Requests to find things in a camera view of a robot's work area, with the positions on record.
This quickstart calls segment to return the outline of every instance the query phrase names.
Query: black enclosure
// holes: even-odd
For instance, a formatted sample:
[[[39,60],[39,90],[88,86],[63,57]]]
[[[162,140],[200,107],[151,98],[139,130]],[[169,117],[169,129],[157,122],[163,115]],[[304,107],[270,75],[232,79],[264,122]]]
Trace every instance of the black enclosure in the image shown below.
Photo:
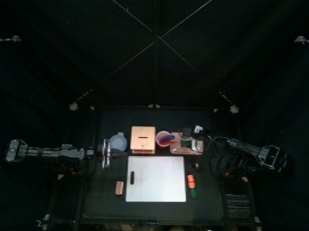
[[[308,12],[307,0],[3,0],[2,159],[12,139],[59,146],[91,106],[236,106],[242,140],[289,154],[282,174],[253,179],[258,217],[266,230],[305,230],[309,42],[294,41],[309,40]],[[48,172],[2,163],[0,230],[43,217]]]

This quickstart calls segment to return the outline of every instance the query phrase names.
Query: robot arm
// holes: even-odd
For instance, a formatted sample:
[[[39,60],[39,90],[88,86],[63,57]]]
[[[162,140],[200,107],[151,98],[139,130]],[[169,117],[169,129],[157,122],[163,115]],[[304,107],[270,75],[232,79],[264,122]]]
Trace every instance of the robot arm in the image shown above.
[[[269,145],[258,148],[237,139],[229,139],[228,144],[230,148],[248,152],[256,158],[261,167],[281,172],[281,169],[286,166],[288,154],[281,152],[277,146]]]
[[[93,149],[78,149],[71,144],[63,144],[60,148],[39,148],[30,147],[24,141],[12,140],[8,145],[6,161],[20,162],[26,156],[38,157],[59,157],[66,156],[68,158],[84,159],[94,156]]]

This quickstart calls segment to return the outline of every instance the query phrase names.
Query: small block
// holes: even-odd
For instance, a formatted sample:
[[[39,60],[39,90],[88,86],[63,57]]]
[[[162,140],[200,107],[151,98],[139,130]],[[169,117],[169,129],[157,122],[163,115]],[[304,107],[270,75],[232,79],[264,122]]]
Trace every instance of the small block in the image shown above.
[[[118,181],[115,194],[122,195],[122,191],[123,191],[123,181]]]

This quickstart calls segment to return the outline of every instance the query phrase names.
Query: cable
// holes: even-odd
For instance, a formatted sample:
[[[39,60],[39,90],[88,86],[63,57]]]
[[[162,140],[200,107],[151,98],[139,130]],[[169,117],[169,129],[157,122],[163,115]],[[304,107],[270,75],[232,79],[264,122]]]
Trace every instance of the cable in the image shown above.
[[[228,138],[228,137],[225,137],[225,136],[214,137],[214,138],[213,138],[213,140],[210,140],[210,142],[209,142],[209,144],[208,144],[208,146],[206,146],[206,149],[205,149],[205,150],[208,150],[208,149],[209,149],[209,147],[210,147],[212,143],[214,142],[214,140],[218,140],[218,139],[229,140],[229,138]]]

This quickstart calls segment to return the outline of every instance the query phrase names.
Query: marker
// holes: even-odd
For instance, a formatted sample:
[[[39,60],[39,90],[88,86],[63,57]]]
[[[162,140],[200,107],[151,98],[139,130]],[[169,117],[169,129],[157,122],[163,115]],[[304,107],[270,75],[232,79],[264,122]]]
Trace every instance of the marker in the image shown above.
[[[194,179],[193,174],[187,175],[187,180],[189,180],[189,188],[190,188],[191,197],[196,199],[198,197],[198,191],[196,189],[196,179]]]

